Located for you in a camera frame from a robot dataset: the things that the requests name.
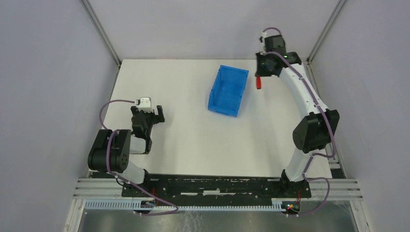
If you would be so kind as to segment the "red handled screwdriver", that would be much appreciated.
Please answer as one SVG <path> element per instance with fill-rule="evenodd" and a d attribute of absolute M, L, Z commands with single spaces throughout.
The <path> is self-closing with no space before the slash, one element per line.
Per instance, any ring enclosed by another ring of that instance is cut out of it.
<path fill-rule="evenodd" d="M 261 89 L 262 88 L 261 78 L 259 76 L 255 76 L 255 78 L 256 78 L 256 88 Z"/>

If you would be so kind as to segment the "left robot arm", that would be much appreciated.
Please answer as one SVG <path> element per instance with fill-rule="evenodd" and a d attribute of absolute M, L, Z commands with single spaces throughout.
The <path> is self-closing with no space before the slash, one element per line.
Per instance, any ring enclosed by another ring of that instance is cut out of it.
<path fill-rule="evenodd" d="M 155 124 L 165 122 L 163 108 L 157 106 L 145 112 L 137 106 L 131 107 L 132 128 L 113 133 L 101 129 L 88 155 L 88 167 L 100 173 L 113 174 L 126 182 L 142 184 L 148 172 L 130 162 L 131 154 L 149 154 L 152 147 L 151 132 Z"/>

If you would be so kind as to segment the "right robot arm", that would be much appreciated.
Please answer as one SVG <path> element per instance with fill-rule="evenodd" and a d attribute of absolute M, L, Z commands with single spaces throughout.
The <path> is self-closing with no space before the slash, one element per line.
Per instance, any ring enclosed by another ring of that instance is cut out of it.
<path fill-rule="evenodd" d="M 262 49 L 256 53 L 256 88 L 261 89 L 262 77 L 277 76 L 291 92 L 300 114 L 301 120 L 292 134 L 296 149 L 282 176 L 284 181 L 300 182 L 305 179 L 314 155 L 334 142 L 340 115 L 320 99 L 299 55 L 286 50 L 281 34 L 269 36 L 263 31 L 259 41 Z"/>

